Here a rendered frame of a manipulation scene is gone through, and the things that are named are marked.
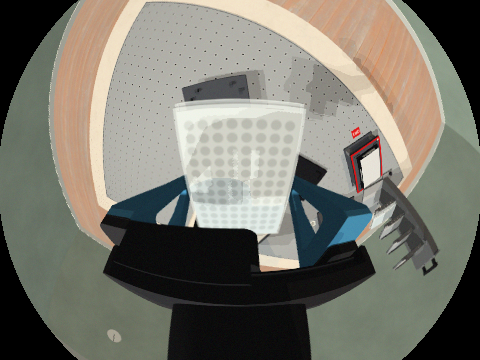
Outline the grey perforated base plate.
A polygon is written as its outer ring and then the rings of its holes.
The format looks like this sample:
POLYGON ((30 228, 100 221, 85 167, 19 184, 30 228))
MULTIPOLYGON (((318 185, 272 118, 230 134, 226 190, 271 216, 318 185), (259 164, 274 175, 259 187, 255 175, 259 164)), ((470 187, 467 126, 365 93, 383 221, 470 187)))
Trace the grey perforated base plate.
POLYGON ((318 186, 354 196, 344 154, 372 131, 383 174, 404 178, 383 133, 349 88, 325 65, 277 32, 219 9, 146 2, 118 55, 103 124, 106 195, 121 202, 184 175, 173 108, 182 88, 245 74, 249 97, 303 103, 299 155, 328 171, 318 186), (351 131, 360 129, 353 138, 351 131))

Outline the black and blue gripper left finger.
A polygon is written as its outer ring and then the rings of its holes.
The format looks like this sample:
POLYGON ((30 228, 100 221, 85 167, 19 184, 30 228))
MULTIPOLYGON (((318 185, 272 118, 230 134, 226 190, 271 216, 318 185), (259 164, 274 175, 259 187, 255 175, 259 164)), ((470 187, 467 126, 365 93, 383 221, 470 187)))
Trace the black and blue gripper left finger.
POLYGON ((156 215, 179 194, 179 199, 168 225, 185 226, 190 197, 184 175, 162 186, 112 205, 107 214, 129 218, 134 221, 156 223, 156 215))

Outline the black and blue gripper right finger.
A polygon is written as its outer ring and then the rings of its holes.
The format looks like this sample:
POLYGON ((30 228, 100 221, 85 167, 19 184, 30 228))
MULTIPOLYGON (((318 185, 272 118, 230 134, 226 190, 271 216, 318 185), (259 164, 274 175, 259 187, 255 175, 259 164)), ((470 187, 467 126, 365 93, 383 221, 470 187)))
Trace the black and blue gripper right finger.
POLYGON ((289 195, 289 206, 299 268, 314 265, 331 246, 355 241, 373 216, 367 205, 295 175, 289 195), (323 221, 316 234, 305 214, 299 195, 322 214, 323 221))

